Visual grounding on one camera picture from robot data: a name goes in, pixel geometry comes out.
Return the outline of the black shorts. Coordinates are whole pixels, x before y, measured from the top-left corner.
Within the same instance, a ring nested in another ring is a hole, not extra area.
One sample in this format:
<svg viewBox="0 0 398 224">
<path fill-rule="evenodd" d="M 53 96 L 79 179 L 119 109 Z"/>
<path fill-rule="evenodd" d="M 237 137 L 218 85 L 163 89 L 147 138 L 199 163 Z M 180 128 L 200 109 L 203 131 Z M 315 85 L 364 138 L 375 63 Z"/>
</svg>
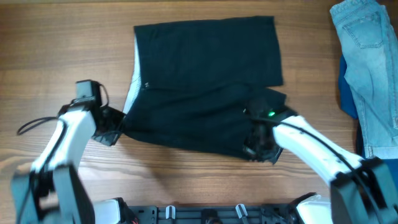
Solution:
<svg viewBox="0 0 398 224">
<path fill-rule="evenodd" d="M 249 160 L 248 101 L 286 96 L 274 18 L 237 17 L 136 26 L 136 97 L 124 133 L 138 141 Z"/>
</svg>

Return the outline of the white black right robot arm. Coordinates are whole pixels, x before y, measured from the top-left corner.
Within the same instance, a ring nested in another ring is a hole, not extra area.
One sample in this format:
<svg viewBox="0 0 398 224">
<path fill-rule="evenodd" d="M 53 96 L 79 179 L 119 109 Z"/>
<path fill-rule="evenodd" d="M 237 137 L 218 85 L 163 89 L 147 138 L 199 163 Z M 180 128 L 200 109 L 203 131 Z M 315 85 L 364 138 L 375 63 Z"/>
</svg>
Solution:
<svg viewBox="0 0 398 224">
<path fill-rule="evenodd" d="M 243 112 L 253 123 L 244 145 L 251 159 L 275 163 L 286 149 L 329 188 L 328 198 L 309 193 L 293 201 L 287 223 L 397 223 L 397 188 L 383 160 L 343 149 L 288 106 L 250 103 Z"/>
</svg>

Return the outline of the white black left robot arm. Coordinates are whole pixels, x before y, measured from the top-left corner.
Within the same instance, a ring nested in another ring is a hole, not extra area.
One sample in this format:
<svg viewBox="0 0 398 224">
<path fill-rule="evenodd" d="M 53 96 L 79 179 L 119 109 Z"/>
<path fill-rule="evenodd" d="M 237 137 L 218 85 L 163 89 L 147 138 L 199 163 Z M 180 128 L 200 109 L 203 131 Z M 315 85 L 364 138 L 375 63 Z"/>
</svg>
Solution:
<svg viewBox="0 0 398 224">
<path fill-rule="evenodd" d="M 56 130 L 30 171 L 11 180 L 17 223 L 131 223 L 135 214 L 125 201 L 93 203 L 78 176 L 90 139 L 112 146 L 120 137 L 124 113 L 94 103 L 60 109 Z"/>
</svg>

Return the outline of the light blue jeans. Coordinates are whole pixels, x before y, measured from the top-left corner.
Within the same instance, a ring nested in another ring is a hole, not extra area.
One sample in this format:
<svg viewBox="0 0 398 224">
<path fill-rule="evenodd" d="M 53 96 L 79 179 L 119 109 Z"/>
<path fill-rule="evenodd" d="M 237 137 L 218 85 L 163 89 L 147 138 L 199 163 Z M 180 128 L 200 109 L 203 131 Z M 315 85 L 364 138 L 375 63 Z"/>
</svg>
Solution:
<svg viewBox="0 0 398 224">
<path fill-rule="evenodd" d="M 330 9 L 347 63 L 365 157 L 397 159 L 397 37 L 387 9 L 345 0 Z"/>
</svg>

